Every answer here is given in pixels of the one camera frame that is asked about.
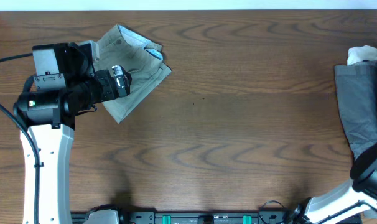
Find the grey shorts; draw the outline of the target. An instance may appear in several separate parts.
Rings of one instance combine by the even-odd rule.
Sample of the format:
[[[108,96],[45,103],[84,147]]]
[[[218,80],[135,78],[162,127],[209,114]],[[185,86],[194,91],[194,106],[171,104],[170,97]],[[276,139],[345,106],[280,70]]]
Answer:
[[[377,61],[335,66],[335,83],[353,189],[377,200]]]

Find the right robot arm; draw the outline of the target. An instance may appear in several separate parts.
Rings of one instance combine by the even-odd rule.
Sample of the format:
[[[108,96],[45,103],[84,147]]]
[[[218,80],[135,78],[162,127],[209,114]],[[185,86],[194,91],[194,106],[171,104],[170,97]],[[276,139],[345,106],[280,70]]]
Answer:
[[[334,70],[340,121],[353,153],[350,178],[299,205],[287,218],[291,223],[377,218],[377,48],[350,48],[347,63]]]

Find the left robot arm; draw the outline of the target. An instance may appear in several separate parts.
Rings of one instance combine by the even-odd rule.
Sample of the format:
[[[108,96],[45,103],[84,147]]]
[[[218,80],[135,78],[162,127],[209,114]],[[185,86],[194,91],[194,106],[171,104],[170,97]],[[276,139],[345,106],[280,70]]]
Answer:
[[[32,48],[36,74],[14,103],[22,125],[24,223],[72,223],[69,162],[75,118],[97,104],[126,97],[132,77],[120,65],[95,70],[100,58],[93,41]]]

